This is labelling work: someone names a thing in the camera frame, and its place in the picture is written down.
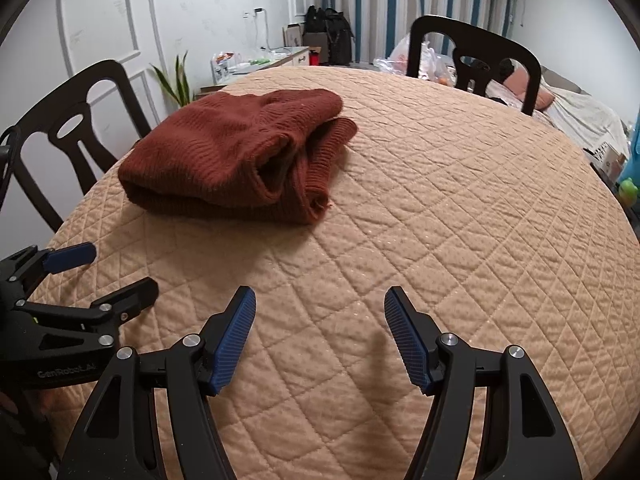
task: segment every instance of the red knit sweater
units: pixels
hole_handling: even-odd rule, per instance
[[[327,90],[217,92],[140,140],[118,177],[154,212],[313,223],[328,206],[332,161],[357,131],[331,120],[341,110]]]

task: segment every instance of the quilted fabric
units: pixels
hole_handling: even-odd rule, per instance
[[[92,241],[91,266],[51,276],[38,301],[87,306],[144,276],[155,306],[124,344],[165,348],[251,285],[257,317],[238,370],[211,400],[240,479],[402,479],[430,399],[413,387],[383,316],[401,285],[441,330],[480,348],[527,350],[575,444],[584,478],[640,408],[640,250],[616,200],[560,131],[488,99],[421,80],[281,68],[228,92],[326,88],[359,133],[317,226],[148,214],[111,170],[52,247]],[[48,399],[63,449],[91,385]],[[166,400],[159,426],[180,478]],[[461,478],[471,478],[478,393]]]

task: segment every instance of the blue gripper pad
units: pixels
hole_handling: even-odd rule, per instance
[[[385,294],[385,319],[394,336],[409,379],[423,393],[427,392],[433,382],[429,374],[427,349],[392,288]]]
[[[217,395],[227,386],[236,371],[244,343],[255,318],[255,293],[243,287],[244,296],[226,327],[218,348],[213,355],[213,374],[209,380],[211,393]]]
[[[91,242],[73,245],[57,251],[51,251],[42,267],[51,274],[59,274],[65,270],[75,269],[92,263],[96,257],[95,245]]]

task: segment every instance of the backpack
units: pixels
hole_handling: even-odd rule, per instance
[[[306,32],[324,32],[329,40],[329,64],[348,66],[353,59],[351,53],[351,25],[343,12],[309,7],[305,16]]]
[[[305,15],[305,32],[326,32],[324,10],[310,6]]]

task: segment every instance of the black chair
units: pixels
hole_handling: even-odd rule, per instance
[[[30,135],[36,132],[46,133],[49,142],[68,156],[78,177],[82,193],[88,193],[96,183],[96,178],[78,143],[82,142],[89,155],[104,172],[116,163],[116,158],[95,135],[91,108],[87,102],[87,94],[91,87],[102,80],[110,80],[116,84],[138,135],[140,138],[145,137],[151,131],[151,127],[131,87],[126,71],[113,59],[98,62],[62,83],[16,124],[18,134],[15,135],[13,147],[14,176],[28,199],[54,231],[60,229],[62,218],[33,180],[20,158],[20,150]],[[76,115],[82,116],[78,126],[61,139],[58,138],[60,128]]]
[[[9,181],[14,174],[15,145],[18,136],[20,136],[20,129],[16,126],[11,126],[0,136],[0,211],[9,188]]]
[[[456,88],[460,90],[466,91],[469,82],[474,81],[474,94],[485,96],[489,81],[499,78],[500,62],[503,59],[515,59],[522,63],[529,72],[529,85],[522,104],[522,113],[533,115],[542,79],[542,69],[536,57],[522,45],[468,23],[443,16],[423,16],[415,20],[411,27],[409,62],[406,70],[409,77],[418,77],[422,42],[431,32],[446,34],[456,44],[453,61],[458,72]],[[470,66],[462,61],[462,57],[474,57],[483,64]]]

